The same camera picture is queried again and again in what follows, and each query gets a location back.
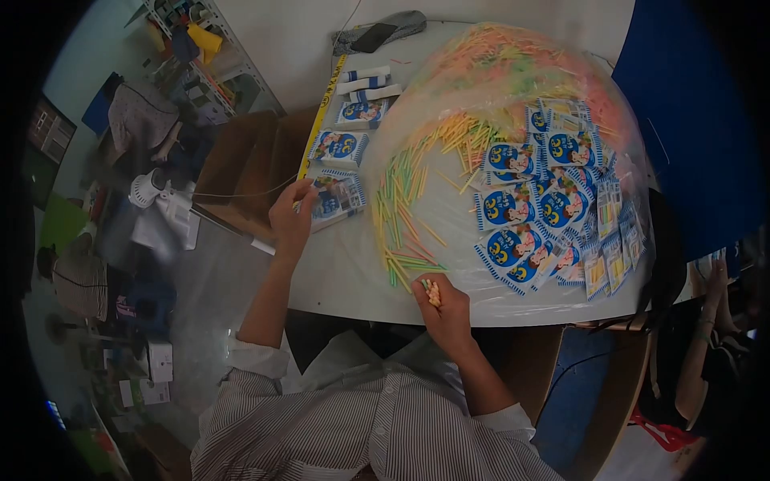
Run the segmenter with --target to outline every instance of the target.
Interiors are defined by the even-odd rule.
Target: gray cloth
[[[422,32],[427,26],[427,18],[425,18],[423,12],[420,12],[419,10],[409,10],[408,12],[398,12],[392,15],[388,15],[387,17],[375,23],[387,23],[388,25],[395,25],[397,27],[396,31],[393,32],[393,34],[388,37],[385,42],[383,42],[383,45],[385,45],[386,43],[390,43],[398,38],[404,38],[408,37],[409,35]],[[336,40],[333,53],[334,56],[339,57],[343,54],[352,55],[354,53],[358,53],[355,50],[352,50],[350,46],[356,40],[361,38],[361,35],[368,31],[368,28],[359,28],[357,30],[334,32],[331,35],[332,45],[334,45],[334,41]]]
[[[231,337],[192,478],[341,481],[370,466],[378,479],[561,479],[521,404],[470,416],[457,366],[427,333],[385,361],[356,337],[332,339],[291,394],[278,380],[287,352]]]

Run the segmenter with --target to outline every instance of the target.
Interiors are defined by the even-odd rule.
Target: hand
[[[430,279],[438,284],[441,307],[433,307],[428,302],[422,279]],[[470,297],[465,292],[455,289],[444,274],[423,274],[412,282],[412,290],[417,305],[423,314],[423,321],[433,341],[456,364],[478,349],[478,344],[470,335]]]
[[[296,265],[310,236],[313,203],[318,197],[318,189],[313,187],[313,179],[302,179],[289,184],[276,203],[270,208],[270,225],[276,234],[276,258]],[[293,204],[302,201],[300,211],[294,212]]]

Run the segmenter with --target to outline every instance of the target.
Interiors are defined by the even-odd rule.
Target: blue and white packet
[[[530,134],[545,133],[548,131],[548,123],[544,110],[537,107],[524,106],[524,117],[527,120],[527,137]]]
[[[548,239],[553,240],[551,234],[536,220],[496,229],[480,240],[474,250],[490,274],[500,280]]]
[[[567,175],[573,179],[580,179],[594,193],[596,198],[596,184],[601,178],[601,172],[595,167],[569,167]]]
[[[591,109],[581,100],[569,99],[537,99],[542,112],[553,110],[561,114],[572,115],[580,120],[591,122]]]
[[[556,234],[568,225],[580,225],[593,201],[591,190],[565,173],[541,197],[545,225]]]
[[[570,228],[565,229],[561,233],[554,243],[554,248],[548,255],[548,259],[545,262],[542,262],[537,269],[537,273],[530,285],[532,290],[539,290],[551,277],[555,276],[558,272],[557,267],[563,265],[562,262],[569,262],[570,259],[573,259],[571,257],[574,252],[572,245],[576,243],[579,236],[580,234],[578,234],[578,231]]]
[[[548,130],[562,130],[566,132],[595,131],[596,127],[590,121],[580,119],[574,115],[557,112],[548,109],[546,112],[546,123]]]
[[[334,119],[335,126],[343,130],[368,130],[380,126],[387,114],[390,100],[377,99],[368,102],[342,102]]]
[[[356,132],[318,132],[310,146],[308,158],[329,167],[357,169],[361,166],[363,150],[369,136]]]
[[[583,248],[583,268],[585,274],[585,293],[588,301],[605,292],[610,281],[607,277],[607,266],[604,264],[604,253],[598,238],[589,239]]]
[[[601,245],[604,253],[604,263],[607,266],[607,277],[610,283],[610,296],[618,293],[626,280],[626,271],[623,266],[623,246],[619,232],[613,232]]]
[[[323,169],[313,186],[318,189],[318,197],[313,203],[310,233],[347,219],[367,205],[361,181],[355,172]],[[302,201],[297,202],[294,209],[299,211],[301,205]]]
[[[548,272],[551,266],[551,253],[560,249],[557,238],[549,235],[543,244],[535,249],[527,258],[512,268],[500,280],[520,296],[525,296],[532,289],[532,283],[538,278],[539,272]]]
[[[543,176],[540,180],[536,180],[537,193],[543,195],[558,179],[561,179],[567,170],[564,167],[550,167],[549,169],[543,169]]]
[[[480,231],[497,229],[541,219],[543,212],[537,186],[522,182],[502,189],[474,194],[476,220]]]
[[[485,185],[525,182],[543,176],[544,162],[540,146],[496,142],[490,145],[481,159]]]
[[[548,167],[604,167],[601,139],[596,132],[545,132],[544,147]]]

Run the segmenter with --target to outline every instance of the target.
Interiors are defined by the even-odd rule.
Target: clear plastic bag
[[[381,288],[383,296],[392,296],[394,302],[402,302],[407,296],[404,289],[390,287],[372,229],[377,221],[375,216],[379,215],[372,199],[388,162],[404,151],[414,154],[416,149],[410,151],[411,146],[430,138],[448,119],[459,115],[492,125],[509,142],[526,142],[524,106],[535,104],[538,97],[578,99],[588,104],[592,122],[601,128],[602,141],[617,153],[615,171],[624,199],[634,203],[645,235],[652,237],[644,146],[635,117],[609,75],[590,54],[573,52],[541,34],[480,23],[451,39],[426,60],[390,108],[361,165],[360,176],[374,207],[361,219],[344,222],[340,241],[354,263]],[[418,162],[420,167],[428,167],[429,175],[424,196],[410,209],[447,242],[448,247],[444,248],[422,231],[421,240],[450,270],[447,275],[455,286],[470,295],[474,311],[494,317],[586,306],[584,288],[558,286],[555,277],[539,292],[521,297],[490,275],[473,249],[486,234],[479,232],[475,214],[469,212],[474,207],[475,191],[469,187],[458,196],[454,187],[436,175],[434,170],[440,170],[459,185],[467,177],[460,175],[464,165],[458,161],[457,152],[441,154],[441,149],[439,142],[430,151],[422,152]],[[470,145],[467,151],[470,156]],[[645,258],[633,274],[635,281],[627,282],[623,288],[633,292],[594,303],[634,304],[624,307],[625,311],[633,312],[638,290],[650,275],[655,258],[653,249],[648,247]],[[419,272],[412,273],[411,279],[417,275]]]

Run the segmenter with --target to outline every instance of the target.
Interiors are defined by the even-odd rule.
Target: candy packet
[[[541,219],[540,196],[534,182],[474,194],[476,220],[481,231]]]
[[[613,232],[601,245],[601,250],[604,253],[604,262],[607,266],[607,276],[610,283],[609,295],[614,296],[626,280],[620,233]]]
[[[581,260],[572,267],[562,269],[556,275],[556,282],[559,286],[585,286],[585,270]]]
[[[567,175],[573,179],[580,179],[596,197],[596,184],[601,178],[601,172],[595,167],[569,167],[566,169]]]
[[[579,237],[578,231],[567,228],[556,239],[554,248],[548,255],[545,262],[542,262],[535,273],[530,288],[534,291],[539,290],[551,277],[555,276],[560,268],[559,265],[564,267],[564,262],[569,263],[571,266],[571,260],[574,259],[574,253],[572,246],[577,242]]]
[[[604,265],[604,253],[601,251],[599,239],[589,240],[582,253],[585,293],[590,302],[610,286],[610,281],[607,277],[607,267]]]
[[[360,212],[367,204],[358,174],[336,169],[324,169],[316,177],[313,186],[318,197],[313,203],[310,233]],[[300,210],[302,201],[294,205]]]
[[[377,99],[367,102],[342,102],[334,123],[338,129],[367,130],[380,126],[387,114],[390,100]]]
[[[591,131],[545,132],[545,158],[548,167],[604,167],[601,139]]]
[[[481,170],[527,174],[539,179],[543,171],[541,155],[538,145],[496,142],[484,153]]]
[[[588,120],[580,119],[574,115],[557,112],[553,109],[546,111],[546,125],[548,130],[563,130],[566,132],[594,131],[596,127]]]
[[[577,225],[582,222],[593,201],[593,192],[580,179],[573,179],[565,173],[541,198],[545,224],[555,231],[569,224]]]
[[[554,248],[561,249],[562,246],[558,245],[555,237],[550,235],[539,248],[535,249],[524,261],[516,264],[500,281],[517,294],[526,295],[531,290],[536,275],[549,268],[551,253]]]
[[[539,98],[537,104],[542,112],[548,112],[550,109],[560,114],[572,115],[580,120],[591,122],[591,110],[581,100]]]
[[[474,250],[492,276],[501,279],[550,238],[545,224],[536,220],[497,229],[480,240]]]
[[[617,179],[606,179],[596,185],[597,228],[601,241],[618,230],[618,214],[614,203],[616,182],[620,184]]]
[[[542,133],[548,130],[545,112],[545,110],[541,110],[536,106],[524,106],[524,117],[527,119],[527,134]]]
[[[369,136],[364,133],[318,132],[308,157],[329,167],[357,169],[368,143]]]

